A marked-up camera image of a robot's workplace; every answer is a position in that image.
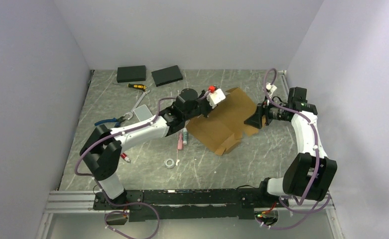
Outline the silver combination wrench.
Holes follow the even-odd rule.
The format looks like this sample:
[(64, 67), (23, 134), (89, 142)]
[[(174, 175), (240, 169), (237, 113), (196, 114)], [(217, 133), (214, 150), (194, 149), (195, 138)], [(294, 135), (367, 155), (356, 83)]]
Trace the silver combination wrench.
[(143, 98), (149, 94), (151, 92), (151, 90), (145, 90), (141, 96), (138, 98), (138, 100), (136, 101), (135, 105), (132, 107), (132, 109), (128, 112), (126, 112), (124, 114), (124, 119), (126, 120), (130, 120), (133, 118), (133, 113), (134, 113), (134, 110), (139, 106), (139, 104), (141, 103), (141, 101), (143, 100)]

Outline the black foam block right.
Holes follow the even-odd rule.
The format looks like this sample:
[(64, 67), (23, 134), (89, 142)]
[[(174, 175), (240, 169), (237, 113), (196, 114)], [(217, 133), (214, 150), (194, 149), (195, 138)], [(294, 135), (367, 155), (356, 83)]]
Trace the black foam block right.
[(151, 75), (157, 87), (183, 80), (178, 65), (152, 71)]

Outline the blue handled pliers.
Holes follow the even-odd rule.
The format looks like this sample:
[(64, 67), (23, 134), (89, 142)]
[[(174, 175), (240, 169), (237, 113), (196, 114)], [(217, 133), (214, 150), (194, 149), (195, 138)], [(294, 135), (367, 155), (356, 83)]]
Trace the blue handled pliers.
[(120, 127), (122, 123), (124, 123), (126, 121), (126, 117), (122, 116), (122, 117), (119, 117), (119, 118), (111, 118), (111, 119), (103, 119), (103, 120), (100, 120), (96, 123), (94, 123), (94, 126), (99, 126), (99, 125), (102, 125), (102, 124), (106, 124), (106, 123), (114, 123), (114, 127)]

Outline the brown cardboard box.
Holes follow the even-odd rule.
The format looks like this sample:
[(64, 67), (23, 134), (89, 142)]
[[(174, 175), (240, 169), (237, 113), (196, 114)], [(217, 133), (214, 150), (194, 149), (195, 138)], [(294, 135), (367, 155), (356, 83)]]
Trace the brown cardboard box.
[(244, 135), (259, 132), (257, 128), (244, 124), (255, 110), (255, 103), (241, 88), (231, 88), (227, 90), (226, 99), (208, 117), (193, 118), (186, 128), (211, 152), (222, 156), (237, 147)]

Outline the black foam block left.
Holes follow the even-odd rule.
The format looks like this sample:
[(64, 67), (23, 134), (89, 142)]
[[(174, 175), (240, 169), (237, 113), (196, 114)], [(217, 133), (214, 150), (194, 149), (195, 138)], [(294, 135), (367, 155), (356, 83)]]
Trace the black foam block left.
[(117, 68), (118, 83), (141, 82), (146, 80), (146, 66), (127, 66)]

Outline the black foam block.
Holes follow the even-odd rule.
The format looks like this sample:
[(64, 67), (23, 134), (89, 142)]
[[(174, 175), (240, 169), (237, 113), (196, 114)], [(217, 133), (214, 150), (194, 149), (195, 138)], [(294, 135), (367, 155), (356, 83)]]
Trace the black foam block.
[(152, 71), (151, 75), (157, 87), (183, 80), (178, 65)]
[(146, 80), (146, 66), (127, 66), (117, 68), (118, 83), (141, 82)]

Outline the grey white rectangular device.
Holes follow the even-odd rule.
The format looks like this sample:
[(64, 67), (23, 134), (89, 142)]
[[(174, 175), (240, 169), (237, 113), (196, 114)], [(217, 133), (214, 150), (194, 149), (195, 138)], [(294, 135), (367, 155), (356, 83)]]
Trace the grey white rectangular device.
[(147, 119), (153, 117), (153, 114), (147, 105), (138, 106), (137, 108), (135, 108), (133, 110), (133, 114), (136, 116), (136, 118), (139, 121), (144, 121), (144, 120), (147, 120)]

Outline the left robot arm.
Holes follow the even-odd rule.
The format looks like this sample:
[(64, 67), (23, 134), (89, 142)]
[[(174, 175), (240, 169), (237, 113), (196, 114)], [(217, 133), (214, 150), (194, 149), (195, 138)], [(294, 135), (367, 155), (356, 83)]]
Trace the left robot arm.
[(107, 196), (113, 209), (120, 209), (126, 202), (126, 190), (117, 175), (121, 154), (147, 141), (163, 138), (182, 130), (192, 118), (207, 115), (215, 107), (212, 94), (216, 87), (210, 86), (198, 95), (194, 89), (186, 88), (173, 98), (171, 106), (135, 124), (108, 129), (100, 125), (90, 135), (80, 151), (79, 162), (84, 162), (95, 182)]

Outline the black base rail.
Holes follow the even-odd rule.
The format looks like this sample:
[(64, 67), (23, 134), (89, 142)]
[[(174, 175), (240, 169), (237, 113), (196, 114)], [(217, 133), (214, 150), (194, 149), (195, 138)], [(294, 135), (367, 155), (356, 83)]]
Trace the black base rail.
[(277, 196), (261, 188), (126, 190), (109, 204), (95, 194), (95, 211), (125, 211), (130, 222), (171, 219), (237, 218), (252, 220), (256, 214), (280, 204)]

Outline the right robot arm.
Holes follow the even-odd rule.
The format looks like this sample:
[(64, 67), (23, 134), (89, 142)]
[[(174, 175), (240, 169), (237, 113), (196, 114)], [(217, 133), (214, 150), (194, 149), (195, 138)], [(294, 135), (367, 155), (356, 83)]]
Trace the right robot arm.
[(277, 197), (295, 196), (298, 204), (305, 200), (322, 201), (337, 171), (337, 163), (325, 152), (317, 127), (317, 107), (307, 99), (301, 87), (289, 90), (287, 102), (276, 103), (272, 94), (276, 87), (267, 84), (265, 100), (247, 118), (246, 125), (261, 129), (274, 120), (291, 123), (297, 143), (297, 156), (281, 178), (267, 178), (264, 189), (257, 194), (258, 202), (271, 206)]

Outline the clear tape roll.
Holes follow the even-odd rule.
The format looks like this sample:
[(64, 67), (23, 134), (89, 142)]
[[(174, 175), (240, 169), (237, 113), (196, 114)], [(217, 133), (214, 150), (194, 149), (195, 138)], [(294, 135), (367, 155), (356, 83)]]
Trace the clear tape roll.
[(166, 159), (165, 161), (164, 161), (164, 166), (167, 168), (167, 169), (172, 169), (173, 167), (175, 167), (175, 161), (173, 160), (173, 159), (171, 159), (171, 158), (169, 158), (169, 159)]

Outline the red white marker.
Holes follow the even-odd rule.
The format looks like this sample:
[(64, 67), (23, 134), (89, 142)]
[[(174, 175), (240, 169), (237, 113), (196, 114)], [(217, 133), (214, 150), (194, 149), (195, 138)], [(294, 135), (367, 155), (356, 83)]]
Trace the red white marker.
[(120, 155), (121, 159), (123, 159), (125, 162), (127, 163), (131, 163), (131, 159), (125, 154), (125, 153), (122, 153)]

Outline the aluminium frame rail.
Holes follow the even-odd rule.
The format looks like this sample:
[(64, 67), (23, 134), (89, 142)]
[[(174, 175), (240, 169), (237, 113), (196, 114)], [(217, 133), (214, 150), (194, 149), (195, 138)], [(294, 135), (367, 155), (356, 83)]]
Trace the aluminium frame rail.
[(51, 191), (44, 212), (53, 214), (92, 213), (95, 194), (92, 191)]

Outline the yellow black screwdriver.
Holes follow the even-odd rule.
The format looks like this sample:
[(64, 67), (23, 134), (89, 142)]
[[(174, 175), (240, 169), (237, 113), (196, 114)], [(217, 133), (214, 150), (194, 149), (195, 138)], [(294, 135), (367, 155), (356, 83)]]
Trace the yellow black screwdriver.
[(137, 90), (141, 90), (141, 91), (146, 91), (147, 89), (147, 86), (146, 85), (143, 85), (143, 84), (130, 84), (128, 83), (127, 84), (127, 87), (128, 88), (132, 88), (132, 89), (137, 89)]

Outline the green white glue stick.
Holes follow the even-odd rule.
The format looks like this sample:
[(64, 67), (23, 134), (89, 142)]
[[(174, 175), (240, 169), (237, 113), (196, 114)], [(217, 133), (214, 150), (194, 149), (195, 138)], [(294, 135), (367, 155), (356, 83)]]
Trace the green white glue stick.
[(187, 131), (187, 128), (183, 128), (182, 130), (182, 142), (183, 142), (183, 145), (187, 145), (188, 143), (188, 131)]

